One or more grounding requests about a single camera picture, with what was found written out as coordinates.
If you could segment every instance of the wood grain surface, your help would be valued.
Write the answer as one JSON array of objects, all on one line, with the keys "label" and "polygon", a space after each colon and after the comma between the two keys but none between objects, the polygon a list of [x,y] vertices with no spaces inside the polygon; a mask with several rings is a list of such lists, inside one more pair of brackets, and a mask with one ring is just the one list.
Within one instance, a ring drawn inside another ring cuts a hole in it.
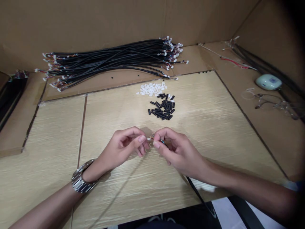
[{"label": "wood grain surface", "polygon": [[[161,99],[136,95],[141,84],[89,94],[80,164],[97,157],[115,130],[137,126],[151,135],[168,126],[185,133],[217,164],[270,181],[285,179],[215,72],[166,84],[165,93],[175,95],[176,102],[170,121],[148,115],[154,107],[149,102]],[[196,186],[205,201],[229,195],[201,182]],[[145,157],[132,155],[102,178],[74,212],[72,228],[104,228],[198,203],[183,177],[152,147]]]},{"label": "wood grain surface", "polygon": [[[43,103],[25,150],[0,159],[0,228],[67,184],[77,168],[84,96]],[[71,227],[71,219],[64,228]]]}]

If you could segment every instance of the metal watch band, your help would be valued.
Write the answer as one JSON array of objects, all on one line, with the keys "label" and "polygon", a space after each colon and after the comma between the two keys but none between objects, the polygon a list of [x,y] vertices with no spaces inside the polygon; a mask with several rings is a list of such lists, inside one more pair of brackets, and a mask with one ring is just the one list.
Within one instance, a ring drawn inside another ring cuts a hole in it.
[{"label": "metal watch band", "polygon": [[80,193],[88,193],[96,185],[97,181],[94,183],[88,183],[85,182],[82,177],[83,171],[85,171],[94,161],[95,159],[87,161],[73,173],[71,182],[75,191]]}]

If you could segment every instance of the black cable bundle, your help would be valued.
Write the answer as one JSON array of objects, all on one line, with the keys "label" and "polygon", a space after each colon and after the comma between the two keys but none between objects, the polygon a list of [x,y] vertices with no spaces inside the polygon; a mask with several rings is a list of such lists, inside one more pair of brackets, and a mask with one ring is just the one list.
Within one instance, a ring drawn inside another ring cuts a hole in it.
[{"label": "black cable bundle", "polygon": [[[291,80],[286,74],[281,72],[278,68],[273,66],[272,64],[268,63],[267,61],[263,60],[262,58],[256,56],[255,54],[251,53],[250,51],[244,49],[243,47],[239,46],[238,44],[234,44],[232,46],[232,50],[243,60],[251,64],[257,71],[261,74],[271,74],[279,78],[284,84],[286,84],[293,92],[299,95],[305,101],[305,92],[299,88],[296,83]],[[286,101],[289,101],[285,94],[279,90],[279,93],[283,96]]]},{"label": "black cable bundle", "polygon": [[188,64],[188,61],[177,62],[176,58],[183,51],[183,45],[172,44],[171,40],[169,37],[150,39],[91,52],[46,53],[43,56],[44,61],[49,63],[49,70],[36,69],[35,72],[45,73],[44,80],[58,77],[58,81],[50,85],[59,91],[114,69],[133,69],[166,79],[175,79],[156,69],[159,67],[169,70],[176,63]]},{"label": "black cable bundle", "polygon": [[21,98],[26,82],[28,72],[17,71],[6,82],[0,91],[0,131],[3,129],[10,115],[14,111],[19,99]]}]

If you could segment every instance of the white plastic object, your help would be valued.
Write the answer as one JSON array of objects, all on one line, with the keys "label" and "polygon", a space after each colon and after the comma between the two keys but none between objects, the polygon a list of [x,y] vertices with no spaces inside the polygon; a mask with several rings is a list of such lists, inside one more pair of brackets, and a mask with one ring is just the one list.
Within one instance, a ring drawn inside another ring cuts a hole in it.
[{"label": "white plastic object", "polygon": [[271,74],[261,75],[255,80],[255,83],[267,91],[275,90],[282,85],[282,81]]}]

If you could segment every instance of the person's right hand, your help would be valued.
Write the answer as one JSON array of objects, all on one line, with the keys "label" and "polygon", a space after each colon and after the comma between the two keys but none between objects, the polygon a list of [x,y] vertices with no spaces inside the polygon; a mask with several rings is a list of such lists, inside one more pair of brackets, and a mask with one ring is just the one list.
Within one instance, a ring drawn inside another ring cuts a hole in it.
[{"label": "person's right hand", "polygon": [[[171,142],[168,145],[170,149],[159,142],[160,138]],[[155,133],[153,145],[167,160],[168,165],[172,164],[183,175],[208,184],[213,184],[213,179],[217,178],[213,169],[215,164],[206,160],[185,134],[165,127]]]}]

